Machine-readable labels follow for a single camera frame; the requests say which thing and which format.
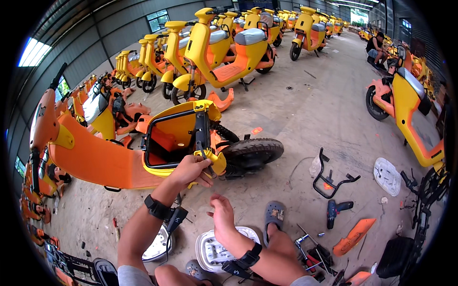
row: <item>man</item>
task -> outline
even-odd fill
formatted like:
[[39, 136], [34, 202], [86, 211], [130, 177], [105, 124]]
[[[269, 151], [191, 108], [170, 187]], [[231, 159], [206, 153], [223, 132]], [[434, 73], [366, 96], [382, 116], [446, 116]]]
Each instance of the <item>man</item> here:
[[368, 42], [366, 46], [366, 52], [367, 54], [374, 58], [374, 61], [369, 61], [369, 63], [376, 69], [376, 70], [387, 70], [383, 63], [387, 60], [388, 58], [388, 51], [383, 47], [383, 39], [385, 36], [383, 35], [382, 32], [378, 32], [376, 37], [372, 37]]
[[[211, 187], [212, 180], [206, 175], [211, 160], [188, 155], [177, 168], [151, 193], [153, 200], [170, 207], [177, 194], [191, 182]], [[215, 237], [237, 259], [255, 247], [254, 241], [240, 234], [234, 226], [234, 212], [229, 200], [218, 194], [210, 197], [214, 212]], [[265, 280], [281, 286], [318, 286], [299, 264], [292, 240], [282, 230], [285, 207], [279, 202], [269, 202], [265, 212], [264, 243], [259, 260], [251, 270]], [[118, 244], [118, 279], [120, 286], [153, 286], [142, 262], [142, 254], [156, 237], [162, 220], [149, 214], [143, 204], [127, 222]], [[217, 286], [213, 273], [204, 271], [196, 260], [191, 260], [181, 273], [171, 265], [159, 266], [155, 280], [159, 286]]]

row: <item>black tank top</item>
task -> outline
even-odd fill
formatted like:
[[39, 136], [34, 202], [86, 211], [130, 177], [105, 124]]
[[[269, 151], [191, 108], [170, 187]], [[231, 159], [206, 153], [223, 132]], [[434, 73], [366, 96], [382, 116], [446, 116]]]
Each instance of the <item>black tank top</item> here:
[[[376, 49], [375, 46], [374, 46], [374, 40], [372, 40], [373, 38], [371, 38], [368, 42], [367, 42], [367, 46], [366, 46], [366, 52], [369, 52], [370, 50], [372, 49]], [[377, 42], [377, 46], [380, 48], [382, 46], [383, 43], [377, 41], [377, 38], [375, 39], [375, 41]]]

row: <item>concrete floor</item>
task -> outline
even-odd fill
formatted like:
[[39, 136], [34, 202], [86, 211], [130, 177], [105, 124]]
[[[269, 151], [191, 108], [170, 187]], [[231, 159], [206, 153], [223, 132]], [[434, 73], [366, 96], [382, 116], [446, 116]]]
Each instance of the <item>concrete floor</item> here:
[[[372, 170], [379, 157], [389, 160], [399, 172], [405, 170], [409, 173], [412, 167], [418, 180], [428, 169], [419, 165], [409, 146], [403, 146], [404, 137], [392, 118], [379, 122], [367, 112], [365, 87], [380, 75], [365, 60], [366, 43], [345, 30], [340, 37], [328, 40], [319, 58], [313, 52], [302, 50], [299, 59], [293, 62], [289, 58], [293, 36], [293, 32], [285, 33], [282, 45], [277, 48], [279, 58], [270, 73], [252, 73], [256, 79], [249, 86], [249, 92], [245, 92], [238, 83], [228, 86], [234, 88], [235, 99], [223, 112], [222, 118], [222, 124], [239, 137], [262, 127], [264, 130], [261, 133], [251, 137], [280, 140], [284, 145], [284, 154], [259, 174], [238, 181], [217, 180], [211, 189], [194, 186], [181, 193], [184, 196], [183, 207], [189, 211], [188, 217], [193, 223], [185, 221], [175, 233], [176, 247], [169, 263], [179, 269], [183, 269], [188, 260], [196, 258], [197, 236], [213, 228], [213, 221], [205, 212], [211, 209], [208, 201], [214, 192], [230, 199], [234, 206], [235, 224], [255, 229], [259, 237], [262, 237], [266, 203], [270, 200], [283, 202], [287, 207], [284, 231], [292, 239], [297, 239], [303, 235], [296, 226], [299, 223], [329, 250], [341, 237], [346, 237], [360, 219], [376, 218], [362, 249], [360, 243], [345, 256], [335, 258], [334, 268], [337, 271], [343, 269], [349, 259], [345, 278], [359, 270], [367, 271], [378, 262], [387, 241], [396, 236], [398, 225], [403, 226], [404, 236], [413, 237], [413, 214], [408, 209], [400, 210], [399, 206], [401, 202], [411, 205], [414, 196], [409, 195], [404, 185], [397, 197], [388, 195], [375, 182]], [[141, 102], [151, 107], [152, 114], [157, 114], [173, 106], [162, 98], [160, 87], [149, 96], [137, 89], [128, 101]], [[207, 84], [207, 93], [211, 90], [215, 89]], [[215, 91], [222, 99], [227, 95], [220, 90]], [[433, 118], [422, 120], [415, 126], [426, 126], [428, 131], [423, 133], [437, 137], [434, 128], [427, 127], [434, 123]], [[138, 149], [140, 136], [133, 137], [136, 140], [131, 147]], [[330, 231], [326, 229], [327, 199], [313, 189], [313, 177], [309, 173], [311, 161], [320, 147], [330, 158], [325, 163], [324, 173], [328, 174], [331, 168], [335, 181], [346, 179], [347, 173], [354, 177], [361, 175], [357, 182], [344, 184], [334, 196], [337, 203], [354, 201], [354, 207], [340, 213]], [[293, 172], [303, 158], [305, 160]], [[100, 185], [74, 179], [59, 203], [58, 214], [53, 215], [51, 223], [44, 229], [60, 239], [62, 251], [83, 258], [84, 251], [89, 250], [92, 259], [106, 258], [116, 265], [117, 243], [111, 221], [116, 217], [122, 229], [150, 192], [122, 190], [113, 193]], [[382, 197], [388, 198], [387, 204], [381, 204]], [[434, 233], [442, 208], [434, 204], [431, 211], [433, 215], [427, 243]], [[320, 232], [325, 232], [325, 236], [318, 238]], [[85, 250], [80, 248], [82, 241], [86, 243]], [[303, 247], [309, 249], [313, 244], [307, 241]], [[157, 265], [155, 262], [145, 264], [151, 274]], [[233, 277], [225, 285], [236, 285], [238, 280]], [[373, 275], [365, 285], [388, 285], [391, 281], [393, 278], [382, 280]], [[333, 278], [327, 275], [322, 284], [331, 285], [332, 282]]]

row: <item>cordless drill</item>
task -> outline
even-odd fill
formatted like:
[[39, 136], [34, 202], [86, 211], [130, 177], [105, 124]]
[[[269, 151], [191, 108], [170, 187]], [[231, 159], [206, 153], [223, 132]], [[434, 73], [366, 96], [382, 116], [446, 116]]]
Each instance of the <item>cordless drill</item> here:
[[332, 229], [334, 227], [334, 219], [340, 211], [349, 210], [351, 208], [353, 208], [353, 202], [343, 202], [336, 205], [336, 201], [329, 200], [327, 202], [327, 228]]

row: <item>forearm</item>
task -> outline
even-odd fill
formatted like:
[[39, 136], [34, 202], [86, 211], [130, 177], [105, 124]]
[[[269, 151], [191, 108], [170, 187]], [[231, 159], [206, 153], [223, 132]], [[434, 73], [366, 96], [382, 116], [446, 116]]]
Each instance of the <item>forearm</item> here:
[[[254, 241], [239, 232], [231, 234], [220, 243], [237, 259], [252, 250], [255, 245]], [[267, 248], [262, 249], [258, 262], [250, 268], [265, 280], [281, 286], [289, 286], [297, 278], [307, 275], [298, 261]]]
[[[180, 187], [174, 185], [171, 180], [164, 180], [151, 193], [151, 197], [171, 207], [180, 191]], [[162, 222], [150, 215], [149, 209], [143, 204], [123, 228], [118, 243], [118, 266], [131, 265], [146, 272], [142, 263], [142, 255], [153, 243]]]

